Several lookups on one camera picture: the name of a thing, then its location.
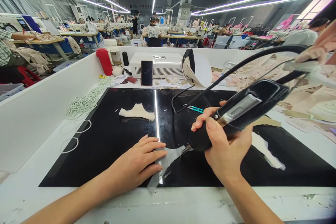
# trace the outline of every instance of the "plastic crate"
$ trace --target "plastic crate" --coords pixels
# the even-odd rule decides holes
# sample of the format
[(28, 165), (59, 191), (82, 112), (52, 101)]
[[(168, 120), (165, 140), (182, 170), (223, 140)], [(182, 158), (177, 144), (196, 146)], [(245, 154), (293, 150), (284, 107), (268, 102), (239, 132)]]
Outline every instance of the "plastic crate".
[(23, 85), (22, 83), (0, 85), (0, 102), (22, 91), (24, 89)]
[(142, 46), (142, 40), (141, 39), (132, 39), (131, 40), (131, 46), (141, 47)]

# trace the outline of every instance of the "red stool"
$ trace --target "red stool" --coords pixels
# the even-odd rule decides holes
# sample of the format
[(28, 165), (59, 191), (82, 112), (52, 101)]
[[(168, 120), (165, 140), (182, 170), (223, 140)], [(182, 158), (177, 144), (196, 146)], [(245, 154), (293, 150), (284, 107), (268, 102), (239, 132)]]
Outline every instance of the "red stool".
[(17, 70), (20, 74), (23, 75), (22, 83), (24, 83), (26, 86), (32, 86), (41, 80), (40, 77), (24, 66), (18, 66)]

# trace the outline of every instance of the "black work surface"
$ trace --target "black work surface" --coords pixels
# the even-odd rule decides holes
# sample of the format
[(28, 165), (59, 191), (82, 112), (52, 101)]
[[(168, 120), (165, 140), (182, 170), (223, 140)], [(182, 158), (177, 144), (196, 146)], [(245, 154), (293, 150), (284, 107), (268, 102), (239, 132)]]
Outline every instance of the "black work surface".
[[(79, 187), (107, 169), (121, 154), (132, 147), (144, 135), (155, 137), (159, 126), (160, 140), (168, 148), (178, 148), (188, 143), (192, 123), (199, 115), (189, 109), (174, 114), (171, 108), (173, 95), (180, 90), (117, 89), (109, 88), (90, 113), (92, 126), (84, 133), (76, 133), (78, 147), (67, 154), (61, 154), (41, 187)], [(200, 91), (188, 90), (175, 99), (176, 110), (190, 101)], [(206, 99), (201, 98), (193, 105), (199, 108), (218, 106), (235, 92), (210, 91)], [(154, 121), (119, 116), (121, 108), (130, 110), (135, 103), (142, 103), (145, 110), (157, 114)], [(88, 127), (85, 121), (79, 132)], [(257, 126), (254, 131), (267, 142), (272, 154), (286, 169), (272, 168), (263, 155), (253, 146), (245, 156), (241, 172), (251, 186), (306, 186), (336, 187), (336, 170), (313, 153), (300, 141), (281, 127)], [(64, 151), (76, 144), (73, 139)], [(163, 180), (163, 187), (217, 187), (222, 186), (205, 160), (204, 153), (187, 152), (167, 170), (170, 173)]]

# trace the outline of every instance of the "black cable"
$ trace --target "black cable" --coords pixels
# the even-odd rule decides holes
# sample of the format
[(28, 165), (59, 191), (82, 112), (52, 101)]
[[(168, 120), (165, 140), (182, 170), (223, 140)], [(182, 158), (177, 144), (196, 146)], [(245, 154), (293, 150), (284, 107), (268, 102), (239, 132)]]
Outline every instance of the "black cable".
[[(175, 110), (175, 107), (174, 107), (174, 99), (179, 96), (180, 94), (182, 94), (183, 92), (187, 91), (189, 88), (192, 88), (193, 86), (191, 87), (188, 87), (187, 89), (181, 91), (180, 93), (174, 95), (174, 97), (172, 98), (172, 101), (171, 101), (171, 106), (173, 108), (173, 111), (174, 113), (179, 113), (183, 110), (185, 110), (188, 106), (191, 105), (191, 103), (193, 101), (195, 101), (196, 99), (198, 99), (200, 96), (204, 95), (206, 92), (208, 92), (209, 90), (211, 90), (212, 88), (214, 88), (218, 83), (220, 83), (222, 80), (224, 80), (226, 77), (228, 77), (230, 74), (234, 73), (235, 71), (237, 71), (239, 68), (241, 68), (242, 66), (250, 63), (251, 61), (253, 60), (256, 60), (262, 56), (265, 56), (265, 55), (268, 55), (268, 54), (273, 54), (273, 53), (281, 53), (281, 52), (286, 52), (286, 51), (290, 51), (290, 52), (293, 52), (293, 53), (297, 53), (297, 54), (300, 54), (302, 53), (304, 50), (306, 50), (308, 48), (308, 46), (306, 45), (281, 45), (281, 46), (278, 46), (278, 47), (272, 47), (270, 49), (267, 49), (267, 50), (264, 50), (264, 51), (261, 51), (261, 52), (258, 52), (250, 57), (248, 57), (247, 59), (243, 60), (242, 62), (238, 63), (236, 66), (234, 66), (233, 68), (231, 68), (229, 71), (227, 71), (225, 74), (223, 74), (221, 77), (219, 77), (218, 80), (216, 80), (214, 83), (212, 83), (212, 85), (210, 85), (208, 88), (206, 88), (203, 92), (201, 92), (200, 94), (198, 94), (195, 98), (193, 98), (190, 102), (187, 103), (187, 105), (185, 105), (183, 108), (181, 108), (180, 110), (176, 111)], [(291, 72), (290, 74), (282, 77), (281, 79), (279, 79), (277, 82), (279, 84), (284, 84), (288, 81), (291, 81), (299, 76), (301, 76), (303, 74), (303, 72), (299, 72), (299, 71), (293, 71)]]

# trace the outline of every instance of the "white shirt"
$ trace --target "white shirt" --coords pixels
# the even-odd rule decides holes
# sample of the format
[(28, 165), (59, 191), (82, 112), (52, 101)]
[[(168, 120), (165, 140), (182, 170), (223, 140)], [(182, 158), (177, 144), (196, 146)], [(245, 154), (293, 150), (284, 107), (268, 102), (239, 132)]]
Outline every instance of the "white shirt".
[(317, 32), (310, 29), (294, 31), (286, 39), (284, 45), (288, 44), (303, 44), (307, 46), (312, 46), (319, 35)]
[(159, 26), (148, 25), (147, 26), (147, 34), (148, 34), (149, 38), (151, 38), (151, 37), (158, 38), (159, 35), (161, 34), (160, 27)]

